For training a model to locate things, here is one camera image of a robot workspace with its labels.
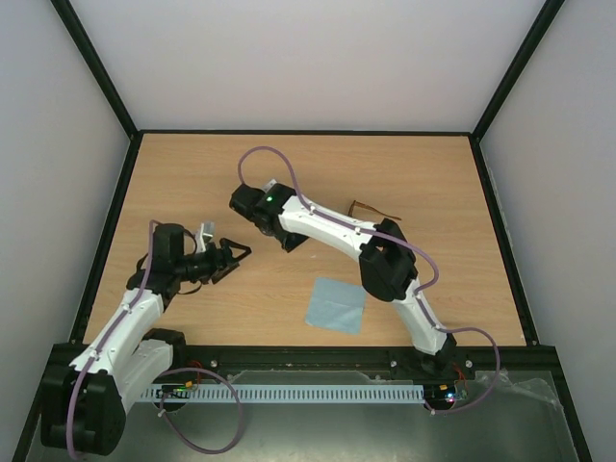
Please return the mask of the light blue cleaning cloth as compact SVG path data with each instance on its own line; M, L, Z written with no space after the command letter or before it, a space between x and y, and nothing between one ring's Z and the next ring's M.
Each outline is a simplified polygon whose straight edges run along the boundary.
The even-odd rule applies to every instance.
M361 286L319 277L315 281L304 321L314 327L358 335L366 298L367 294Z

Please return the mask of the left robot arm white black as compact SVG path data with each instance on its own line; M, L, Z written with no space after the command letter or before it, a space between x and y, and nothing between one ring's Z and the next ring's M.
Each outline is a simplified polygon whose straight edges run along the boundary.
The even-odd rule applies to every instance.
M72 457L110 454L145 390L165 372L191 371L185 335L155 322L183 284L217 284L251 252L228 239L207 241L207 228L202 224L193 234L181 224L150 222L148 249L115 312L82 352L51 364L43 375L44 446L65 449Z

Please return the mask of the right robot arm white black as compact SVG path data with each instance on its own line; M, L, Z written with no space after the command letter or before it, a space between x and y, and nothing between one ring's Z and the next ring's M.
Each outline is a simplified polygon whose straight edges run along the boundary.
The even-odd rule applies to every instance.
M265 191L240 184L229 207L287 252L309 239L343 252L358 265L365 292L393 304L410 333L418 367L433 377L452 367L457 342L424 296L418 252L391 219L373 223L346 217L276 182Z

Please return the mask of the brown sunglasses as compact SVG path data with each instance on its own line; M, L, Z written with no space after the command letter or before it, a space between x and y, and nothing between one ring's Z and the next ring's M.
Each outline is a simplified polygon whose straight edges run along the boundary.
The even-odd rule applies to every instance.
M374 208L373 206L371 206L369 204L366 204L364 202L358 201L358 200L353 200L351 202L351 204L350 204L350 206L348 207L348 210L347 210L347 215L349 217L353 218L354 217L354 212L355 212L356 209L368 211L368 212L377 214L377 215L379 215L381 217L388 218L388 219L391 219L391 220L401 221L400 217L393 216L393 215L390 215L390 214L386 214L386 213L384 213L384 212Z

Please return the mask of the left controller board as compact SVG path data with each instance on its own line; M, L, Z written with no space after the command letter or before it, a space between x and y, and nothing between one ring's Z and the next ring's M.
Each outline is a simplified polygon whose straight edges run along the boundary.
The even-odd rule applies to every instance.
M168 383L161 384L157 391L154 393L155 398L190 398L196 390L199 388L200 382L198 380L189 380L183 383Z

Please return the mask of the controller board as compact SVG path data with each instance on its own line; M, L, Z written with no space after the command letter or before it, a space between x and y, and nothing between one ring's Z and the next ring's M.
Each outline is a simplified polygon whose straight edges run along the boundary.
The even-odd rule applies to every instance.
M190 398L196 390L199 388L200 382L198 380L189 380L183 383L168 383L161 384L157 391L154 393L155 398Z
M465 383L453 382L450 384L425 385L423 398L431 405L450 405L458 400L468 397L469 387Z

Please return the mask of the right controller board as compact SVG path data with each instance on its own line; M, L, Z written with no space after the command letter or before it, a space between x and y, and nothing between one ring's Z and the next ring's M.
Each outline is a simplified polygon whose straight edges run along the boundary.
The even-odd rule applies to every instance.
M453 382L450 384L425 385L423 398L431 405L450 405L458 400L468 397L469 387L465 383Z

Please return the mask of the black aluminium frame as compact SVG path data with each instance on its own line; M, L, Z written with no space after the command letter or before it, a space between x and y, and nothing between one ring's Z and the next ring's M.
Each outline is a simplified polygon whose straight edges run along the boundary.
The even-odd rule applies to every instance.
M556 349L552 346L544 346L539 341L526 293L515 263L511 242L505 232L504 219L497 204L496 191L489 177L485 157L480 147L482 138L486 135L562 6L562 2L558 0L548 0L544 3L477 126L473 131L464 133L463 136L470 143L477 175L494 227L500 255L523 330L523 338L526 342L524 346L501 347L501 363L510 371L551 372L557 396L564 406L564 417L577 459L588 461L591 458L590 451ZM56 1L53 7L130 140L69 340L67 343L58 344L52 349L52 359L65 359L68 353L78 352L84 347L82 341L90 320L94 295L102 279L103 267L108 259L120 211L138 159L138 151L146 133L138 129L129 116L109 73L100 60L71 3ZM305 367L312 372L334 370L385 372L388 376L392 376L395 369L385 365L386 359L404 359L407 362L412 362L416 358L408 346L189 346L188 351L198 359L203 359L208 354L220 357L223 360L223 367L229 371L235 371L239 366L248 364L280 367L284 361L290 360L293 363L292 368L294 370Z

